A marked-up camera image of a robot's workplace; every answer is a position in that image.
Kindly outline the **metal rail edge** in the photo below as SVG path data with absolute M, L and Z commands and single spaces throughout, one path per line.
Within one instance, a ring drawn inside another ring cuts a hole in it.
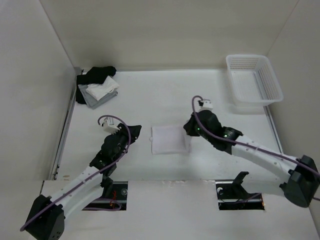
M 59 171 L 61 157 L 63 154 L 67 133 L 69 131 L 70 122 L 71 122 L 71 118 L 72 118 L 72 114 L 73 114 L 73 110 L 76 102 L 77 76 L 82 75 L 83 73 L 83 69 L 79 66 L 74 67 L 74 71 L 75 71 L 75 78 L 74 78 L 74 81 L 72 82 L 70 96 L 68 97 L 67 109 L 65 114 L 63 115 L 63 119 L 62 119 L 63 122 L 62 122 L 61 130 L 59 131 L 59 134 L 58 134 L 57 143 L 53 149 L 54 150 L 53 157 L 50 162 L 50 168 L 47 176 L 48 180 L 55 180 L 57 172 Z
M 276 129 L 276 126 L 275 126 L 275 123 L 274 123 L 270 108 L 268 106 L 264 106 L 263 110 L 265 112 L 269 127 L 271 129 L 273 139 L 276 142 L 277 150 L 278 150 L 278 152 L 283 153 L 282 144 L 280 142 L 279 135 L 278 135 L 278 132 L 277 132 L 277 129 Z

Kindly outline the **metal rail right edge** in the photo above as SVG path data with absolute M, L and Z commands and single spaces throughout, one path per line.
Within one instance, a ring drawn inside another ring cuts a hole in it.
M 278 150 L 278 152 L 283 153 L 282 144 L 280 142 L 279 135 L 278 135 L 278 132 L 277 132 L 277 129 L 276 129 L 276 126 L 275 126 L 275 123 L 274 123 L 270 108 L 268 106 L 264 106 L 263 110 L 265 112 L 269 127 L 271 129 L 273 139 L 276 142 L 277 150 Z

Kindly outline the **white tank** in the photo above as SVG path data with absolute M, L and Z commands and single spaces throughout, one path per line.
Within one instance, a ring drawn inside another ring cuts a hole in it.
M 108 76 L 102 84 L 92 83 L 86 88 L 86 92 L 95 100 L 99 101 L 107 94 L 113 93 L 120 85 L 110 76 Z
M 182 126 L 152 126 L 151 153 L 152 155 L 189 154 L 192 137 L 187 135 Z

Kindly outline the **grey folded tank top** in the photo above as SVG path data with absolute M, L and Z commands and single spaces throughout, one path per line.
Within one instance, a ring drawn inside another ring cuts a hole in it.
M 81 92 L 82 97 L 84 98 L 86 105 L 93 110 L 95 110 L 96 108 L 100 107 L 101 105 L 105 104 L 106 102 L 110 101 L 112 98 L 118 95 L 118 92 L 116 90 L 113 90 L 111 93 L 107 93 L 105 96 L 103 96 L 100 100 L 96 100 L 92 95 L 90 95 L 86 91 L 88 85 L 79 84 L 78 88 Z

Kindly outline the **white folded tank top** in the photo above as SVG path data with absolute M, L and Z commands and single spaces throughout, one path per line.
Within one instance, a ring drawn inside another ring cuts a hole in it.
M 99 101 L 107 94 L 113 93 L 120 85 L 110 76 L 108 76 L 102 84 L 92 83 L 86 88 L 86 92 L 95 100 Z

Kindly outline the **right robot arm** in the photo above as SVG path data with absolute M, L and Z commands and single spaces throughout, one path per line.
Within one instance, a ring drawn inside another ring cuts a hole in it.
M 191 137 L 202 137 L 215 149 L 248 160 L 276 175 L 275 194 L 296 206 L 307 208 L 320 186 L 315 161 L 307 156 L 288 156 L 257 144 L 241 131 L 223 126 L 210 110 L 192 113 L 183 126 Z

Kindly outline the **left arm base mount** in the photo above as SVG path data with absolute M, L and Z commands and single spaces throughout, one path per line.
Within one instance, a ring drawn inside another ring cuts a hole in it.
M 88 204 L 83 211 L 126 211 L 128 198 L 128 182 L 113 181 L 107 178 L 102 181 L 103 192 L 100 197 Z

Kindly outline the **metal rail left edge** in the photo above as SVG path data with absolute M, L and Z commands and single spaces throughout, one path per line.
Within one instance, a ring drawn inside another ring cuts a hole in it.
M 75 78 L 74 78 L 74 81 L 72 82 L 70 96 L 68 97 L 67 109 L 65 114 L 63 115 L 63 119 L 62 119 L 63 122 L 62 122 L 61 130 L 59 131 L 59 134 L 58 134 L 57 143 L 53 149 L 54 150 L 53 157 L 50 162 L 50 168 L 47 176 L 48 180 L 55 180 L 57 172 L 59 171 L 61 157 L 63 154 L 67 133 L 69 131 L 70 122 L 71 122 L 71 118 L 72 118 L 72 114 L 73 114 L 73 110 L 76 102 L 77 76 L 82 75 L 83 73 L 83 69 L 79 66 L 74 67 L 74 71 L 75 71 Z

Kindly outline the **white plastic basket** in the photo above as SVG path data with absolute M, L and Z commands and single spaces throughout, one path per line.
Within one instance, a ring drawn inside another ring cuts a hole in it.
M 264 55 L 231 54 L 225 58 L 234 104 L 265 107 L 283 101 L 284 95 L 270 60 Z

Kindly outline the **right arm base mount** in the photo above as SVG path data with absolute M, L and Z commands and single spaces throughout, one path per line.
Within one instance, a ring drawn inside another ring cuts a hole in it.
M 241 171 L 235 179 L 215 181 L 220 211 L 265 210 L 262 194 L 248 193 L 242 186 L 248 174 L 247 171 Z

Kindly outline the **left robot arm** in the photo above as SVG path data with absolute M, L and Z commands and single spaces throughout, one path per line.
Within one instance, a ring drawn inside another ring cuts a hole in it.
M 68 219 L 94 200 L 112 195 L 117 162 L 128 147 L 139 137 L 142 126 L 118 125 L 118 131 L 104 139 L 100 151 L 74 180 L 50 196 L 39 195 L 33 202 L 21 231 L 27 231 L 37 240 L 58 240 Z

